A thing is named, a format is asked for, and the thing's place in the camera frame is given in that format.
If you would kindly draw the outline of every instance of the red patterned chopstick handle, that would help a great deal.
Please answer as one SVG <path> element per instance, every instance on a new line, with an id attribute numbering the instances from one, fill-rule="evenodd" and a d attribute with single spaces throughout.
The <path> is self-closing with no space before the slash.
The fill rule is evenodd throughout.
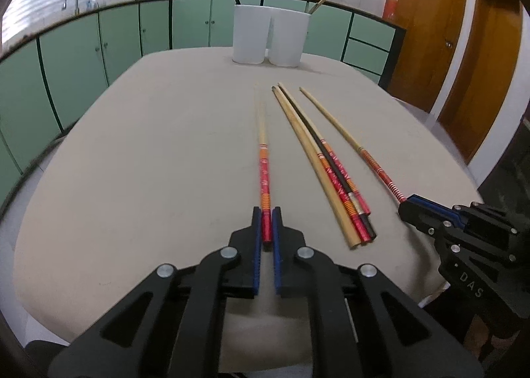
<path id="1" fill-rule="evenodd" d="M 322 163 L 322 166 L 326 170 L 326 173 L 328 174 L 328 177 L 331 180 L 331 183 L 335 187 L 335 190 L 337 191 L 337 194 L 340 197 L 340 200 L 343 202 L 344 208 L 346 209 L 346 212 L 348 212 L 348 216 L 350 217 L 351 223 L 353 224 L 353 227 L 357 231 L 357 234 L 359 235 L 359 238 L 361 239 L 362 243 L 366 242 L 372 242 L 372 238 L 366 231 L 366 228 L 362 221 L 359 218 L 359 214 L 357 214 L 357 211 L 353 207 L 353 204 L 348 197 L 348 194 L 346 194 L 346 191 L 344 190 L 343 186 L 340 184 L 337 175 L 333 172 L 331 169 L 328 160 L 324 157 L 323 154 L 318 154 L 320 162 Z"/>
<path id="2" fill-rule="evenodd" d="M 335 162 L 335 164 L 337 165 L 337 167 L 339 168 L 340 173 L 343 174 L 344 179 L 346 179 L 346 182 L 348 183 L 349 187 L 351 188 L 351 190 L 352 190 L 352 192 L 353 192 L 353 195 L 355 196 L 355 198 L 356 198 L 357 201 L 359 202 L 362 211 L 363 211 L 366 215 L 370 215 L 370 208 L 368 207 L 368 203 L 365 202 L 365 199 L 362 197 L 361 193 L 360 193 L 359 190 L 357 189 L 357 186 L 356 186 L 356 185 L 353 183 L 353 181 L 351 180 L 350 175 L 348 174 L 348 172 L 347 172 L 346 169 L 344 168 L 343 164 L 340 162 L 340 160 L 339 160 L 339 158 L 336 156 L 335 152 L 333 152 L 333 149 L 331 149 L 331 146 L 329 146 L 329 145 L 328 145 L 328 142 L 326 142 L 324 139 L 322 139 L 321 142 L 322 142 L 322 145 L 324 145 L 324 148 L 325 148 L 325 149 L 328 151 L 328 153 L 330 154 L 331 158 L 333 159 L 333 161 Z"/>
<path id="3" fill-rule="evenodd" d="M 261 193 L 261 239 L 263 243 L 272 242 L 270 220 L 270 191 L 269 191 L 269 150 L 267 145 L 260 145 L 260 193 Z"/>
<path id="4" fill-rule="evenodd" d="M 392 182 L 392 179 L 389 178 L 389 176 L 385 173 L 385 170 L 381 169 L 381 166 L 377 163 L 377 161 L 374 160 L 374 158 L 368 153 L 368 151 L 360 147 L 359 153 L 361 154 L 362 158 L 368 163 L 368 165 L 372 168 L 372 170 L 377 173 L 377 176 L 381 178 L 381 180 L 385 183 L 385 185 L 389 188 L 390 192 L 394 194 L 394 196 L 397 198 L 399 203 L 403 203 L 406 201 L 406 197 L 402 195 L 401 191 L 398 190 L 396 185 L 394 185 L 394 182 Z"/>

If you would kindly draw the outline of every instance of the black countertop edge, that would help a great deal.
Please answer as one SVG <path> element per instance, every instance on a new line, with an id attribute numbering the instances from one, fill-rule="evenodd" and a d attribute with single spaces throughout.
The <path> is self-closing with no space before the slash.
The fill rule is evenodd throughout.
<path id="1" fill-rule="evenodd" d="M 115 4 L 111 4 L 111 5 L 105 6 L 105 7 L 100 7 L 99 9 L 93 9 L 93 10 L 90 10 L 90 11 L 83 12 L 83 13 L 77 15 L 77 16 L 67 17 L 66 19 L 64 19 L 62 21 L 59 21 L 59 22 L 55 22 L 55 24 L 52 24 L 49 27 L 46 27 L 46 28 L 42 29 L 39 32 L 36 32 L 36 33 L 33 33 L 33 34 L 29 34 L 29 35 L 23 37 L 22 39 L 20 39 L 20 41 L 18 41 L 17 43 L 12 45 L 8 50 L 6 50 L 4 53 L 2 53 L 2 55 L 0 56 L 0 62 L 2 62 L 4 59 L 8 58 L 11 54 L 13 54 L 14 52 L 18 51 L 18 49 L 22 48 L 26 44 L 31 43 L 37 37 L 39 37 L 39 36 L 41 36 L 43 34 L 46 34 L 46 33 L 50 32 L 51 30 L 53 30 L 55 28 L 61 27 L 62 25 L 67 24 L 68 22 L 80 19 L 80 18 L 82 18 L 84 16 L 89 16 L 89 15 L 93 15 L 93 14 L 96 14 L 96 13 L 99 13 L 99 12 L 104 12 L 105 10 L 109 10 L 109 9 L 114 9 L 114 8 L 124 7 L 124 6 L 130 6 L 130 5 L 134 5 L 134 4 L 140 4 L 140 3 L 152 3 L 154 1 L 168 1 L 168 0 L 131 0 L 131 1 L 122 1 L 121 3 L 115 3 Z M 317 3 L 319 0 L 301 0 L 301 1 L 309 1 L 310 3 Z M 364 11 L 356 9 L 354 7 L 345 6 L 343 4 L 334 3 L 332 1 L 326 1 L 324 3 L 324 5 L 325 6 L 336 7 L 336 8 L 348 11 L 348 12 L 359 13 L 362 16 L 369 17 L 370 19 L 373 19 L 375 21 L 381 22 L 382 24 L 389 25 L 389 27 L 392 27 L 392 28 L 395 28 L 395 29 L 404 30 L 404 28 L 399 27 L 398 25 L 395 25 L 395 24 L 393 24 L 391 22 L 385 21 L 384 19 L 381 19 L 379 16 L 373 15 L 373 14 L 368 13 L 368 12 L 364 12 Z"/>

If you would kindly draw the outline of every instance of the kitchen counter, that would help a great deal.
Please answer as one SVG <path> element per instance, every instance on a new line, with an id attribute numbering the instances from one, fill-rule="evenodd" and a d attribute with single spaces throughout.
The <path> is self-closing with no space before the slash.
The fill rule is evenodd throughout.
<path id="1" fill-rule="evenodd" d="M 51 160 L 24 216 L 14 285 L 25 309 L 71 341 L 161 263 L 197 264 L 250 224 L 259 204 L 254 89 L 263 95 L 273 206 L 336 263 L 373 263 L 414 300 L 444 282 L 432 241 L 400 221 L 394 197 L 298 91 L 304 86 L 403 194 L 451 207 L 480 200 L 445 147 L 360 72 L 303 54 L 299 68 L 238 65 L 231 48 L 144 56 L 97 99 Z M 270 89 L 281 81 L 340 157 L 378 234 L 350 250 Z M 271 254 L 254 301 L 229 299 L 223 371 L 309 362 L 306 302 L 279 299 Z"/>
<path id="2" fill-rule="evenodd" d="M 123 1 L 122 3 L 111 4 L 111 5 L 99 8 L 99 9 L 93 9 L 93 10 L 90 10 L 90 11 L 83 12 L 83 13 L 77 15 L 77 16 L 71 16 L 71 17 L 65 18 L 64 20 L 58 21 L 55 24 L 50 25 L 49 27 L 43 28 L 39 32 L 28 34 L 25 37 L 23 37 L 21 40 L 19 40 L 17 43 L 14 43 L 14 45 L 10 46 L 6 51 L 2 52 L 2 54 L 0 55 L 0 62 L 2 62 L 5 58 L 9 57 L 12 53 L 16 52 L 18 49 L 20 49 L 25 44 L 27 44 L 27 43 L 31 42 L 32 40 L 34 40 L 35 38 L 37 38 L 39 35 L 46 34 L 47 32 L 51 31 L 52 29 L 55 29 L 55 28 L 60 27 L 62 25 L 65 25 L 65 24 L 67 24 L 70 21 L 74 21 L 74 20 L 82 18 L 84 16 L 96 14 L 98 12 L 106 11 L 106 10 L 113 9 L 113 8 L 122 7 L 122 6 L 128 6 L 128 5 L 131 5 L 131 4 L 138 4 L 138 3 L 149 3 L 150 1 L 159 1 L 159 0 L 131 0 L 131 1 Z M 317 3 L 319 0 L 303 0 L 303 1 L 308 1 L 309 3 Z M 359 10 L 357 8 L 354 8 L 354 7 L 349 7 L 349 6 L 346 6 L 346 5 L 343 5 L 343 4 L 334 3 L 332 1 L 327 1 L 326 3 L 324 3 L 324 5 L 345 9 L 345 10 L 351 11 L 351 12 L 359 12 L 359 13 L 362 13 L 363 16 L 367 16 L 367 17 L 369 17 L 369 18 L 371 18 L 373 20 L 376 20 L 378 22 L 390 25 L 393 28 L 403 29 L 403 28 L 393 24 L 392 22 L 385 21 L 385 20 L 381 19 L 378 16 L 372 15 L 371 13 L 364 12 L 364 11 Z"/>

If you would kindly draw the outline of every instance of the floor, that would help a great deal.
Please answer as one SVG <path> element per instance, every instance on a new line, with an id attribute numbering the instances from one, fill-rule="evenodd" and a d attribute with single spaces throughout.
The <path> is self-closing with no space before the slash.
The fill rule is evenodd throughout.
<path id="1" fill-rule="evenodd" d="M 460 166 L 462 166 L 462 169 L 467 172 L 470 179 L 473 179 L 471 173 L 467 170 L 465 162 L 458 153 L 456 146 L 441 125 L 438 124 L 433 117 L 422 110 L 405 102 L 400 101 L 400 103 L 431 131 L 431 133 L 452 154 Z M 0 222 L 0 309 L 22 346 L 26 346 L 33 340 L 49 340 L 51 342 L 67 345 L 64 340 L 52 334 L 27 313 L 17 301 L 13 286 L 14 249 L 20 226 L 22 224 L 22 218 L 33 192 L 56 151 L 57 148 L 52 150 L 26 180 L 14 201 L 11 203 L 3 220 Z M 247 376 L 249 378 L 269 378 L 273 376 L 305 378 L 311 376 L 311 365 L 298 365 L 289 368 L 276 369 L 274 371 L 254 372 L 247 374 Z"/>

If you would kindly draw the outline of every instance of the door frame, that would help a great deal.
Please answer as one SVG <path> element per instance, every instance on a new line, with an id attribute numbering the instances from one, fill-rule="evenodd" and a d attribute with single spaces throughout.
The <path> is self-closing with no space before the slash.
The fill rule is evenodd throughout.
<path id="1" fill-rule="evenodd" d="M 444 106 L 442 110 L 440 111 L 440 114 L 438 116 L 438 122 L 444 127 L 444 122 L 447 122 L 451 117 L 455 116 L 455 114 L 458 111 L 459 104 L 455 103 L 456 98 L 460 98 L 461 96 L 465 95 L 465 92 L 467 91 L 467 88 L 464 87 L 464 83 L 466 82 L 466 78 L 469 74 L 473 73 L 473 70 L 470 70 L 473 68 L 474 65 L 474 59 L 476 57 L 475 55 L 475 41 L 479 37 L 479 12 L 480 7 L 482 5 L 482 0 L 475 0 L 475 9 L 473 12 L 473 22 L 471 24 L 471 30 L 469 33 L 469 36 L 467 38 L 466 43 L 466 49 L 464 52 L 464 56 L 462 57 L 462 61 L 460 62 L 460 67 L 458 68 L 458 73 L 456 75 L 456 78 L 452 84 L 451 91 L 447 95 L 447 98 L 445 99 Z M 522 43 L 522 36 L 523 36 L 523 10 L 524 6 L 521 2 L 519 2 L 519 47 L 517 49 L 518 53 L 520 52 L 520 47 Z M 517 59 L 516 62 L 513 64 L 513 72 L 512 72 L 512 80 L 513 75 L 515 73 L 515 69 L 517 66 Z M 470 161 L 473 159 L 481 145 L 484 143 L 484 140 L 486 139 L 488 133 L 490 132 L 491 127 L 488 131 L 486 131 L 482 137 L 480 138 L 479 143 L 475 146 L 473 151 L 469 156 L 463 156 L 464 161 L 466 164 L 469 164 Z"/>

